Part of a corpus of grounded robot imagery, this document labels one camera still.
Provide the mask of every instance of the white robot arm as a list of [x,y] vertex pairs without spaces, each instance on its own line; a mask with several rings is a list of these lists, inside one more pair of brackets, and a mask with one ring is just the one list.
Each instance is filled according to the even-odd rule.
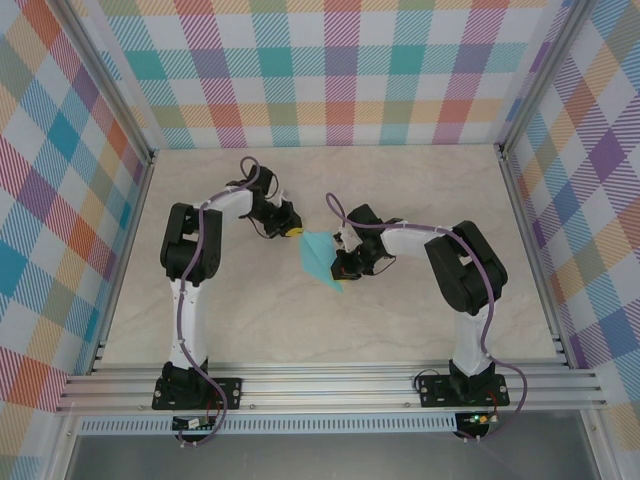
[[[247,178],[230,182],[229,191],[213,201],[188,205],[176,203],[171,208],[165,232],[160,262],[171,282],[173,293],[173,344],[171,356],[156,382],[152,408],[156,410],[205,409],[215,393],[210,384],[193,368],[184,353],[183,346],[193,362],[207,372],[207,350],[205,343],[206,299],[211,291],[212,278],[220,266],[222,232],[232,221],[249,218],[262,224],[265,238],[290,237],[302,232],[302,221],[293,209],[293,204],[282,192],[268,197],[272,180],[277,177],[262,166],[254,165]],[[197,244],[201,252],[189,271]],[[189,271],[182,287],[182,277]],[[181,301],[181,288],[184,288]],[[180,323],[182,339],[178,338]],[[225,379],[218,383],[239,386],[241,379]],[[237,407],[237,400],[229,405]]]
[[[383,224],[366,204],[354,209],[347,220],[361,226]],[[398,226],[406,223],[400,219],[384,222],[385,225]],[[489,278],[494,299],[499,299],[508,280],[507,272],[480,230],[469,221],[444,230],[453,231],[471,248]],[[456,311],[456,346],[446,382],[442,377],[434,380],[435,384],[446,383],[446,386],[440,394],[435,392],[432,395],[430,391],[430,398],[446,401],[450,397],[449,400],[456,404],[469,404],[486,396],[487,391],[493,393],[494,388],[498,394],[505,393],[500,389],[504,379],[495,374],[494,363],[482,349],[481,337],[488,317],[486,286],[476,265],[461,261],[467,253],[455,241],[435,231],[361,228],[348,224],[334,238],[341,247],[336,251],[336,260],[331,266],[335,280],[357,280],[362,275],[374,275],[376,262],[398,255],[422,258],[431,263],[443,297]],[[501,400],[502,403],[508,401],[504,395]]]
[[[239,190],[231,192],[224,197],[218,198],[211,203],[207,210],[214,210],[222,213],[221,227],[232,221],[244,217],[251,211],[253,205],[253,192],[249,190]],[[178,329],[176,322],[178,318],[178,297],[180,295],[180,278],[171,280],[171,291],[173,293],[173,344],[171,346],[171,356],[169,361],[178,368],[188,369],[191,364],[185,357],[178,343]],[[213,279],[203,280],[197,285],[193,282],[185,282],[185,300],[182,307],[182,333],[185,345],[191,357],[198,365],[202,365],[207,360],[207,349],[205,344],[204,326],[206,323],[206,298],[211,292]]]
[[[385,230],[380,236],[385,250],[391,256],[409,255],[429,260],[425,244],[443,234],[426,230],[394,229]],[[491,361],[482,353],[480,337],[487,320],[488,306],[476,315],[456,312],[456,348],[452,361],[468,377],[484,371]]]

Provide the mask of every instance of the marble surface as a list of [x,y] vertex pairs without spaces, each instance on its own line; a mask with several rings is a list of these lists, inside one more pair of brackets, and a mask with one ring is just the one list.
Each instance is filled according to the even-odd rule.
[[[241,178],[238,161],[271,168],[310,231],[337,231],[324,196],[351,211],[369,203],[383,220],[455,225],[473,220],[507,268],[491,330],[508,358],[555,352],[493,147],[317,147],[163,151],[144,207],[104,362],[164,362],[172,301],[159,261],[175,202],[208,198]],[[306,274],[298,239],[259,238],[247,220],[224,232],[209,299],[211,361],[378,362],[450,358],[454,312],[428,262],[398,258],[384,274],[338,293]]]

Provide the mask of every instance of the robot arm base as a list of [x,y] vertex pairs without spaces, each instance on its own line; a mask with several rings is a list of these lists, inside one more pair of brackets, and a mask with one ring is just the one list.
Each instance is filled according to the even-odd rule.
[[[207,361],[200,366],[207,371]],[[241,378],[214,378],[227,397],[227,408],[238,410],[242,394]],[[164,364],[156,381],[151,408],[153,410],[211,410],[222,408],[222,399],[209,382],[193,368]]]
[[468,377],[449,361],[449,375],[420,375],[415,382],[424,408],[495,407],[510,403],[503,375],[491,363],[478,375]]

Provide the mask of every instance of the teal cloth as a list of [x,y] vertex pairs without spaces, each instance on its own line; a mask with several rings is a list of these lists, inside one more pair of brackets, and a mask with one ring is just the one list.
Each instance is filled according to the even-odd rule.
[[336,247],[329,232],[303,232],[300,236],[300,261],[305,272],[342,293],[342,285],[331,275]]

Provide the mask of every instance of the metal extrusion bar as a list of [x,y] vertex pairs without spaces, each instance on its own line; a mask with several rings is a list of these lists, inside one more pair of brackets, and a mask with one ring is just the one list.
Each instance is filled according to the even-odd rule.
[[[597,409],[605,404],[598,379],[591,370],[572,370],[559,338],[557,356],[515,362],[527,375],[529,394],[525,409]],[[70,377],[58,405],[62,415],[167,415],[153,411],[151,398],[161,365],[94,364],[91,375]],[[212,376],[241,377],[243,394],[238,415],[399,413],[425,412],[413,390],[415,375],[425,368],[448,371],[445,362],[428,364],[211,364]],[[513,371],[505,375],[513,410],[522,397],[522,380]],[[463,412],[473,408],[436,408],[429,412]],[[176,414],[197,415],[188,411]]]
[[115,80],[102,61],[100,54],[94,48],[91,37],[85,31],[73,7],[68,4],[67,0],[49,0],[47,3],[64,27],[65,33],[82,60],[82,64],[91,74],[93,81],[107,100],[116,120],[127,134],[138,155],[150,161],[153,149],[144,138],[138,122],[120,95]]
[[[81,419],[78,435],[175,435],[171,415],[75,417]],[[222,435],[318,433],[420,433],[454,432],[454,413],[251,415],[231,417]]]
[[569,54],[574,40],[597,3],[597,0],[577,0],[573,2],[571,11],[567,15],[558,38],[553,43],[552,50],[548,53],[529,94],[522,102],[513,125],[505,137],[503,147],[507,153],[513,151],[516,143],[526,130],[547,88],[556,78],[556,74]]
[[[540,252],[536,246],[535,236],[531,229],[531,225],[529,224],[529,220],[527,219],[524,208],[522,207],[523,200],[518,188],[516,187],[516,182],[515,178],[513,177],[511,167],[502,156],[502,153],[499,151],[499,149],[496,150],[496,155],[498,155],[499,159],[498,164],[500,166],[500,171],[502,172],[505,187],[507,189],[509,199],[511,200],[513,215],[516,218],[516,224],[518,225],[518,230],[520,231],[520,237],[522,238],[525,253],[527,254],[527,259],[529,260],[529,266],[531,267],[533,280],[536,284],[538,296],[540,297],[542,309],[545,313],[545,316],[547,317],[549,328],[554,335],[560,335],[562,338],[569,338],[568,335],[566,335],[566,332],[563,331],[562,322],[559,321],[558,307],[555,302],[555,298],[551,293],[550,285],[542,268],[543,264],[542,259],[540,258]],[[573,352],[568,349],[566,353],[568,355],[569,365],[574,367],[577,366]]]
[[153,177],[154,169],[154,163],[149,163],[145,166],[142,182],[140,184],[140,193],[138,194],[138,200],[136,201],[136,205],[133,208],[129,231],[127,232],[127,236],[124,240],[122,253],[120,254],[120,257],[118,259],[118,267],[116,268],[116,272],[113,278],[113,284],[111,287],[111,291],[109,292],[109,298],[107,299],[105,312],[99,325],[100,332],[94,340],[95,344],[92,346],[94,355],[88,356],[87,361],[84,365],[83,370],[86,372],[91,371],[93,363],[95,359],[98,358],[98,355],[102,357],[101,352],[104,350],[104,342],[109,336],[109,330],[111,329],[113,316],[116,313],[118,297],[120,296],[120,290],[122,289],[122,284],[124,283],[127,264],[129,263],[129,257],[131,256],[131,251],[133,250],[133,242],[136,238],[138,224],[140,223],[140,218],[142,217],[142,210],[147,198],[147,193],[149,192],[149,186],[151,185],[151,178]]

